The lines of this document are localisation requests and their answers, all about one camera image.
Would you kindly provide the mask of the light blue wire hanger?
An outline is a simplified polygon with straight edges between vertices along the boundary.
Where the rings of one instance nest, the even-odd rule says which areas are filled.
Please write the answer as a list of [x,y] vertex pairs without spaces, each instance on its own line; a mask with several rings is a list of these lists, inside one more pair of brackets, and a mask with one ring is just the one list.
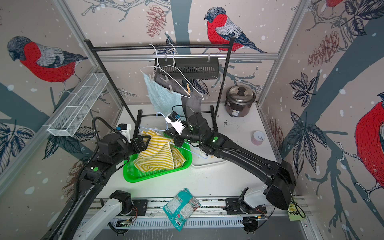
[[[135,135],[141,134],[142,131],[153,130],[159,133],[161,136],[173,138],[174,134],[167,135],[166,131],[172,129],[172,125],[167,122],[166,116],[160,112],[156,114],[143,114],[143,110],[138,111],[137,126],[135,127]],[[193,144],[190,141],[183,140],[184,145],[190,147],[190,152],[197,156],[197,159],[208,159],[209,157],[204,154],[197,144]]]

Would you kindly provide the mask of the yellow striped towel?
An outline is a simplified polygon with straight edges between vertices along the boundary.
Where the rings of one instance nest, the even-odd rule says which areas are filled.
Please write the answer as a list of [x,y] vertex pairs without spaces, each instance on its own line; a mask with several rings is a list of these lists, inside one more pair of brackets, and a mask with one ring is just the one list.
[[139,153],[134,160],[135,167],[141,172],[174,170],[181,168],[187,161],[172,139],[153,130],[142,131],[142,136],[151,139],[146,150]]

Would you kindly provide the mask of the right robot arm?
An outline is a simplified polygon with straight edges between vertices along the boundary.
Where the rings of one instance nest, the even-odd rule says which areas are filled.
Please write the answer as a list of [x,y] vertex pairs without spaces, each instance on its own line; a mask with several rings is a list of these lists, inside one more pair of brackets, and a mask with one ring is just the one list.
[[242,148],[227,136],[212,130],[201,113],[183,121],[176,112],[172,112],[165,120],[172,126],[165,133],[172,137],[177,147],[180,148],[185,142],[196,143],[206,155],[238,165],[267,185],[264,195],[270,204],[280,210],[289,209],[296,187],[290,163],[274,162]]

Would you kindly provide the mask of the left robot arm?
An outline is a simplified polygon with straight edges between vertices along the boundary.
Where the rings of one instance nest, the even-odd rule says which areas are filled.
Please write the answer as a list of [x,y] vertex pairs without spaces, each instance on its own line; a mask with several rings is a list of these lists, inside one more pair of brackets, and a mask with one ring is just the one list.
[[149,137],[128,142],[120,133],[105,135],[75,178],[74,193],[43,240],[71,240],[94,199],[117,171],[117,165],[147,149]]

